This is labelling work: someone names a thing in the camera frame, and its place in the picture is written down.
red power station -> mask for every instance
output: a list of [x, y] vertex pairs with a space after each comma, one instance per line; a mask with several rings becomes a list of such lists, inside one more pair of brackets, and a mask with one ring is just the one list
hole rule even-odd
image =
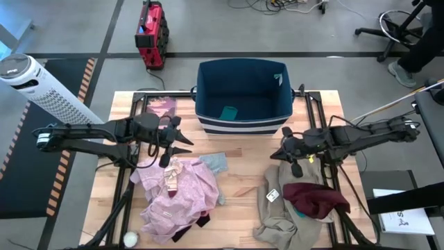
[[160, 2], [144, 1], [135, 41], [146, 69], [163, 69], [164, 67], [169, 36], [166, 22]]

blue storage bin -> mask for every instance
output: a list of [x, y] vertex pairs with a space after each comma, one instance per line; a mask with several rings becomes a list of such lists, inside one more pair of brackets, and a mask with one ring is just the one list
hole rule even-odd
[[206, 133], [272, 135], [293, 114], [294, 91], [285, 64], [222, 59], [199, 65], [196, 114]]

pink shirt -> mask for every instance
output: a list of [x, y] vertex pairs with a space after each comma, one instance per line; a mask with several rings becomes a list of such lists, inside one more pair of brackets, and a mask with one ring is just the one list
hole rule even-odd
[[170, 198], [164, 181], [164, 169], [155, 163], [146, 169], [137, 169], [131, 175], [133, 183], [142, 182], [150, 205], [141, 212], [149, 233], [159, 244], [196, 222], [204, 211], [215, 207], [219, 191], [211, 170], [198, 159], [180, 161], [184, 166], [178, 175], [178, 192]]

black floor mat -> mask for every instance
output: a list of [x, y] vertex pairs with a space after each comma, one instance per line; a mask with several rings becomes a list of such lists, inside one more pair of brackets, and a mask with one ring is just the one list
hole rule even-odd
[[[45, 68], [81, 101], [89, 86], [92, 59], [49, 60]], [[43, 153], [31, 131], [55, 117], [28, 103], [1, 167], [0, 219], [55, 215], [69, 177], [73, 153]]]

white tower fan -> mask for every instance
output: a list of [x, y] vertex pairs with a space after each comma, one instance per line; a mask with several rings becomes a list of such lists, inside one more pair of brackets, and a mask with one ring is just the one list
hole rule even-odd
[[0, 62], [0, 80], [63, 123], [103, 123], [31, 56], [18, 53], [4, 58]]

